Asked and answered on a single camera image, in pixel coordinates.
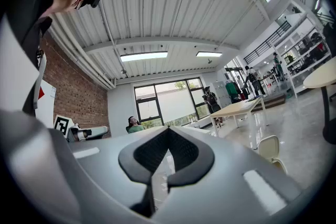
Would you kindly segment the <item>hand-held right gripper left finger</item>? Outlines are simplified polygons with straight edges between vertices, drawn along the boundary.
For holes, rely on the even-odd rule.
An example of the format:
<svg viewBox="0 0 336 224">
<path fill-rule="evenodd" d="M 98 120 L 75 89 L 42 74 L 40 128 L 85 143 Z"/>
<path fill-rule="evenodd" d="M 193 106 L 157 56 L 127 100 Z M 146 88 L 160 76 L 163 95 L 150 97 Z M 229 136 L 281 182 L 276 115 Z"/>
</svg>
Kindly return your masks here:
<svg viewBox="0 0 336 224">
<path fill-rule="evenodd" d="M 160 127 L 85 142 L 69 143 L 70 149 L 87 174 L 120 204 L 144 214 L 143 206 L 152 204 L 156 211 L 168 196 L 167 176 L 169 163 L 163 158 L 151 178 L 151 191 L 147 185 L 131 181 L 118 162 L 119 152 L 128 144 L 153 134 Z"/>
</svg>

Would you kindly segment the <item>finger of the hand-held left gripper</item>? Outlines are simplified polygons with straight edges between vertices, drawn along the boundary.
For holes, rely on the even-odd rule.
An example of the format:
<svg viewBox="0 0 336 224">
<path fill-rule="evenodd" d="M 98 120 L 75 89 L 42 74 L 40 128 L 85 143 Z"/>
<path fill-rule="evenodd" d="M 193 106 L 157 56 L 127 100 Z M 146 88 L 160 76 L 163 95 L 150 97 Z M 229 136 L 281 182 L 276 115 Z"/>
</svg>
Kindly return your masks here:
<svg viewBox="0 0 336 224">
<path fill-rule="evenodd" d="M 106 126 L 92 127 L 92 128 L 84 129 L 83 132 L 86 135 L 86 139 L 100 139 L 105 134 L 108 133 L 108 127 Z"/>
</svg>

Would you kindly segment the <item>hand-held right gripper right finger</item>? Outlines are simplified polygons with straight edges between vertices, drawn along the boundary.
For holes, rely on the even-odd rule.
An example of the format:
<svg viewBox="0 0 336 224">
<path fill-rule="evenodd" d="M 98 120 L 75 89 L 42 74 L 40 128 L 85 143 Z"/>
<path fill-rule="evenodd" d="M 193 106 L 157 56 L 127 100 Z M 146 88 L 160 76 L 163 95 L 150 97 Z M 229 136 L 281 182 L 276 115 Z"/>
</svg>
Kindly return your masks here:
<svg viewBox="0 0 336 224">
<path fill-rule="evenodd" d="M 197 183 L 171 188 L 156 219 L 270 219 L 302 193 L 292 178 L 253 150 L 200 129 L 178 130 L 209 145 L 215 160 Z"/>
</svg>

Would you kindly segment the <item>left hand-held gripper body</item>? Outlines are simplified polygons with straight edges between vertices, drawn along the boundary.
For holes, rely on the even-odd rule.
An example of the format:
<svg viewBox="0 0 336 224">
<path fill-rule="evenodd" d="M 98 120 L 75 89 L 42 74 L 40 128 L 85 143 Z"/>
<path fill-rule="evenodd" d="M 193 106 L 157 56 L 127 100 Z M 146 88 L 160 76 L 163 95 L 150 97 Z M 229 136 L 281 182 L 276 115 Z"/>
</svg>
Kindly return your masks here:
<svg viewBox="0 0 336 224">
<path fill-rule="evenodd" d="M 68 142 L 85 141 L 92 135 L 90 129 L 81 129 L 78 123 L 74 124 L 71 118 L 57 115 L 54 121 L 54 129 L 62 132 Z"/>
</svg>

